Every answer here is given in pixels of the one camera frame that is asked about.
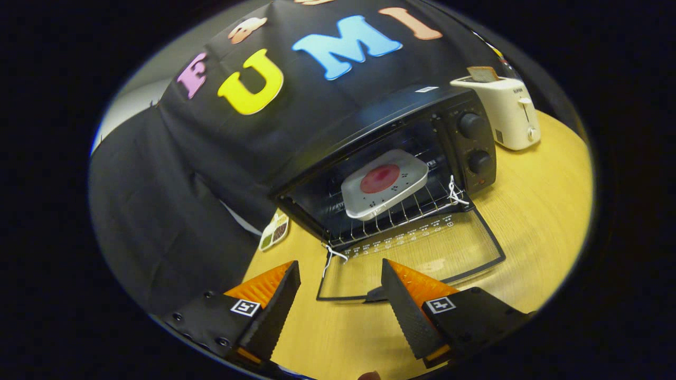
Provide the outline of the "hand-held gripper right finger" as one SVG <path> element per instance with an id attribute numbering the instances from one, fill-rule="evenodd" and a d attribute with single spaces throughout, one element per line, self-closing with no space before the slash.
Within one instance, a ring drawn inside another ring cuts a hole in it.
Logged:
<path id="1" fill-rule="evenodd" d="M 459 290 L 387 258 L 381 285 L 413 355 L 427 368 L 460 363 L 531 320 L 481 287 Z"/>

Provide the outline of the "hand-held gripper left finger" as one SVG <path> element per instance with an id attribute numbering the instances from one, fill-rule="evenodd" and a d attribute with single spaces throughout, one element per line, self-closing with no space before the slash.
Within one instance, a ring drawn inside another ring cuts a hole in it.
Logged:
<path id="1" fill-rule="evenodd" d="M 292 260 L 229 291 L 204 291 L 161 320 L 220 358 L 262 365 L 271 359 L 300 284 L 299 262 Z"/>

